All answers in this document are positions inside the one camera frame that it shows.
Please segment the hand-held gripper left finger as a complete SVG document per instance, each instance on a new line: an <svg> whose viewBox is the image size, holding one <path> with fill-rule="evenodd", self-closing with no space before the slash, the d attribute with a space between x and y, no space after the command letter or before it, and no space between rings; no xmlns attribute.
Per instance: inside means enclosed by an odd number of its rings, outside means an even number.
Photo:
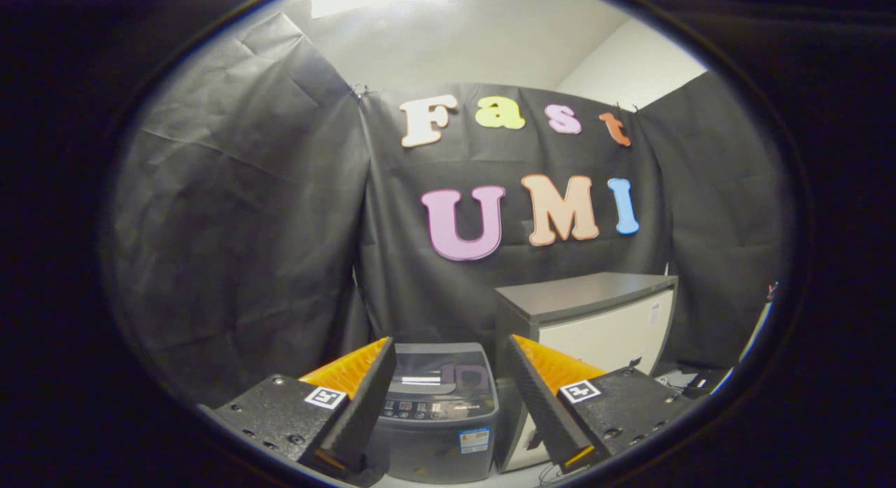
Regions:
<svg viewBox="0 0 896 488"><path fill-rule="evenodd" d="M396 367L393 338L371 342L303 377L274 374L199 411L262 455L326 478L365 470L365 451Z"/></svg>

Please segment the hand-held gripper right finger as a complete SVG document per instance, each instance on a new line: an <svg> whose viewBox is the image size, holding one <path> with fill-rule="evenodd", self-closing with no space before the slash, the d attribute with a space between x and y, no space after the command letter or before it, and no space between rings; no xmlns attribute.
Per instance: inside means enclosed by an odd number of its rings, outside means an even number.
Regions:
<svg viewBox="0 0 896 488"><path fill-rule="evenodd" d="M505 356L548 457L564 474L630 450L694 406L635 367L604 371L521 335L507 336Z"/></svg>

